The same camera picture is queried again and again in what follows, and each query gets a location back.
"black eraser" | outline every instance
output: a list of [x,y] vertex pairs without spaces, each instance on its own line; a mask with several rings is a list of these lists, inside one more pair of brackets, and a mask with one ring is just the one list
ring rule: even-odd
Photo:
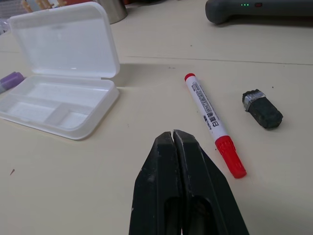
[[242,102],[246,111],[265,129],[276,128],[283,120],[281,112],[258,89],[244,93]]

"white plastic box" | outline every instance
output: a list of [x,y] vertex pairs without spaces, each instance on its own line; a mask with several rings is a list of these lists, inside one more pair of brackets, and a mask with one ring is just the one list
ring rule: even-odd
[[0,117],[73,140],[88,136],[119,94],[101,80],[120,68],[103,7],[37,11],[10,18],[10,26],[35,75],[0,101]]

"white table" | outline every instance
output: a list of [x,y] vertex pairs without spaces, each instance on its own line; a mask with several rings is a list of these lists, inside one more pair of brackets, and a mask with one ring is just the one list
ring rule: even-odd
[[[112,25],[121,94],[88,139],[0,120],[1,234],[128,234],[135,178],[154,139],[173,129],[193,134],[224,173],[251,235],[313,233],[313,66],[304,65],[313,64],[312,30],[214,27],[204,4],[169,0]],[[0,68],[0,77],[31,74],[9,33],[0,36]],[[232,136],[245,178],[235,180],[215,151],[183,80],[189,72]],[[244,111],[242,93],[256,88],[283,113],[278,129]]]

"whiteboard marker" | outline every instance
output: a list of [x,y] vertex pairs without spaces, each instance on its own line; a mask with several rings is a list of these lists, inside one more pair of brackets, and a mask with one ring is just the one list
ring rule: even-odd
[[221,120],[214,111],[198,79],[193,73],[189,73],[185,76],[185,82],[229,171],[235,178],[244,177],[246,170],[236,153],[234,143],[225,131]]

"purple object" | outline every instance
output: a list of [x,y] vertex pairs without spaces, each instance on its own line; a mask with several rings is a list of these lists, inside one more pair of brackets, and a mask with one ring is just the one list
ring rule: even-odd
[[24,77],[20,72],[13,72],[0,80],[0,92],[7,91],[24,81]]

